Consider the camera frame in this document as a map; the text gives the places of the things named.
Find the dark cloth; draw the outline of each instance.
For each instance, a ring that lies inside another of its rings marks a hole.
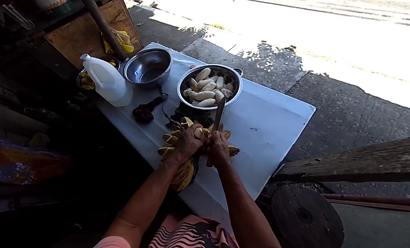
[[[170,116],[171,119],[181,122],[182,117],[188,117],[192,121],[197,121],[202,127],[208,128],[214,124],[213,119],[209,114],[209,110],[198,110],[191,108],[187,104],[180,102],[179,107],[175,110],[175,114]]]
[[[136,109],[133,110],[133,115],[136,121],[144,124],[150,123],[154,119],[152,114],[154,107],[158,106],[164,101],[162,97],[157,97],[153,101],[147,104],[140,104]]]

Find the knife handle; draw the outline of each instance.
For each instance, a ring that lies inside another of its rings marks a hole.
[[[211,153],[208,155],[208,158],[206,160],[206,166],[207,167],[212,167],[213,166],[213,159],[211,158]]]

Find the grass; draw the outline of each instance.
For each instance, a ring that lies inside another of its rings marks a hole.
[[[205,23],[205,25],[208,25],[208,26],[213,26],[213,27],[216,27],[216,28],[218,28],[218,29],[221,29],[221,30],[227,30],[224,26],[222,26],[222,25],[220,25],[220,24],[207,24],[207,23]]]

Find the metal colander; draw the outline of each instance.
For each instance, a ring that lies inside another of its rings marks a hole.
[[[225,65],[218,65],[218,64],[207,64],[207,65],[201,65],[201,66],[196,66],[193,69],[187,71],[179,80],[179,83],[177,85],[177,91],[179,98],[188,106],[195,108],[195,109],[200,109],[200,110],[215,110],[217,109],[217,106],[214,107],[197,107],[194,106],[190,103],[190,97],[185,97],[183,95],[183,92],[191,88],[191,78],[196,78],[196,76],[205,68],[210,68],[211,73],[208,75],[208,77],[213,77],[213,76],[220,76],[224,78],[224,83],[226,84],[232,84],[234,87],[233,89],[233,96],[230,97],[227,100],[227,103],[225,103],[225,106],[232,103],[237,97],[239,97],[240,93],[242,92],[242,87],[243,87],[243,82],[242,82],[242,76],[243,76],[243,71],[239,68],[230,68]]]

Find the knife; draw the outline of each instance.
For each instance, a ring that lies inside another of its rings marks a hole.
[[[214,131],[219,130],[220,126],[220,120],[222,119],[222,114],[224,112],[224,107],[225,107],[225,102],[226,102],[226,97],[224,96],[219,104],[217,105],[217,110],[216,110],[216,117],[214,118],[214,126],[213,129],[211,130],[211,134],[214,133]],[[206,161],[206,166],[212,167],[213,166],[213,160],[210,158],[211,154],[208,155],[208,159]]]

